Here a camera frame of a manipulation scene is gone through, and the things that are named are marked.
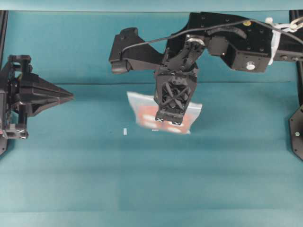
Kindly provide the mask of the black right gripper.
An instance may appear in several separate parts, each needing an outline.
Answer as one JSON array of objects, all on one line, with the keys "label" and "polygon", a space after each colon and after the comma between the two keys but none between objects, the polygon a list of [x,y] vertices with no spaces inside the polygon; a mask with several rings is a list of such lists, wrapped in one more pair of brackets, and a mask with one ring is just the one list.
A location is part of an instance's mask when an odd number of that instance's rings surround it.
[{"label": "black right gripper", "polygon": [[197,87],[197,59],[205,50],[203,35],[182,35],[167,41],[160,66],[154,72],[157,121],[181,125]]}]

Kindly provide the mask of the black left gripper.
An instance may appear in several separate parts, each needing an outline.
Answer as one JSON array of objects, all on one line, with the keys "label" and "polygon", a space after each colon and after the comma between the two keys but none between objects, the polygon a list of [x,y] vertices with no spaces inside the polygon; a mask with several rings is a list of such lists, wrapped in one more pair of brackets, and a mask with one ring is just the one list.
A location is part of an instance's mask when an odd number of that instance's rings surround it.
[{"label": "black left gripper", "polygon": [[[73,99],[69,91],[31,73],[30,63],[29,55],[10,55],[0,70],[0,135],[7,140],[27,139],[27,117]],[[15,100],[17,94],[24,104]]]}]

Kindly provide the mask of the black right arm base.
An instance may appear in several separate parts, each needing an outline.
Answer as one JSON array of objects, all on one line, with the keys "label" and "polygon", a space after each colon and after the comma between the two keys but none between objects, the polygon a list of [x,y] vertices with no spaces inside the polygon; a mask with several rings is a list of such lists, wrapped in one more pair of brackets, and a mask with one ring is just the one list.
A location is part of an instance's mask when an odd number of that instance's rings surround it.
[{"label": "black right arm base", "polygon": [[303,159],[303,106],[289,118],[290,140],[293,153]]}]

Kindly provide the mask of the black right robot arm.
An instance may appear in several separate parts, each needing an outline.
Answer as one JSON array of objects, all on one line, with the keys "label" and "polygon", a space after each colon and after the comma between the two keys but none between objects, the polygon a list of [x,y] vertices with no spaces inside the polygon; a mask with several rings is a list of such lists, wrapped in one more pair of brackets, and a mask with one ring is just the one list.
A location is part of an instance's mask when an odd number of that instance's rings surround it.
[{"label": "black right robot arm", "polygon": [[167,38],[155,71],[158,104],[155,119],[183,122],[197,87],[197,59],[204,51],[232,70],[264,72],[274,61],[302,61],[303,30],[295,22],[279,24],[219,13],[191,13],[186,26]]}]

